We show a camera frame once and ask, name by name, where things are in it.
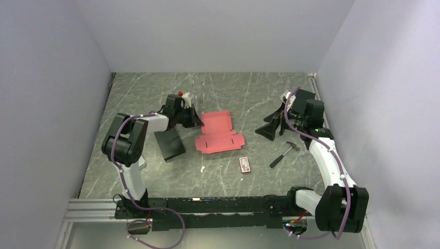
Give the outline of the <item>red cardboard paper box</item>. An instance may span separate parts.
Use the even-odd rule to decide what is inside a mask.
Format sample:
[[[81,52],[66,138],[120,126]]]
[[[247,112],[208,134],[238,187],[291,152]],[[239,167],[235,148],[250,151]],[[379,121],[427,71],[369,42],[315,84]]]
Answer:
[[[203,113],[202,134],[195,139],[196,150],[203,154],[213,154],[241,149],[245,145],[243,134],[232,127],[228,110]]]

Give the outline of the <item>black box near left arm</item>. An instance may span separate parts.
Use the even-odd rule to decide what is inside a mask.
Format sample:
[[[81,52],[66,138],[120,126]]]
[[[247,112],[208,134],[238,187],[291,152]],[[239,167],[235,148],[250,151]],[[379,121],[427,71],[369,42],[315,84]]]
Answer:
[[[165,162],[186,153],[186,148],[176,128],[155,132],[154,136]]]

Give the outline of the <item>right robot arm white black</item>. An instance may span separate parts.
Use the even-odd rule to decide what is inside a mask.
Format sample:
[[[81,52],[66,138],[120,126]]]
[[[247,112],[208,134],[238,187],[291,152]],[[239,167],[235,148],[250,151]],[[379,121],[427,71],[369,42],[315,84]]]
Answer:
[[[287,199],[286,209],[292,215],[306,210],[315,217],[321,231],[359,233],[363,228],[369,193],[359,187],[349,176],[336,150],[330,129],[324,125],[324,103],[308,99],[298,112],[293,105],[288,111],[284,104],[264,118],[265,125],[255,130],[264,138],[273,141],[276,131],[298,132],[306,149],[315,159],[325,191],[316,194],[306,187],[293,188],[293,197]]]

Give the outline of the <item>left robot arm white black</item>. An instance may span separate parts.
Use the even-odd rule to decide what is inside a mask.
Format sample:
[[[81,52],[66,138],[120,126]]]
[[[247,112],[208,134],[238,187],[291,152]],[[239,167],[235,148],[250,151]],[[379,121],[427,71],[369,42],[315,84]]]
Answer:
[[[137,218],[144,217],[149,211],[147,189],[143,183],[140,166],[146,136],[154,134],[165,161],[173,159],[186,149],[176,129],[196,128],[203,122],[196,113],[191,92],[169,94],[159,111],[148,114],[115,116],[103,142],[101,151],[114,164],[123,187],[122,195],[133,200],[129,203],[129,212]]]

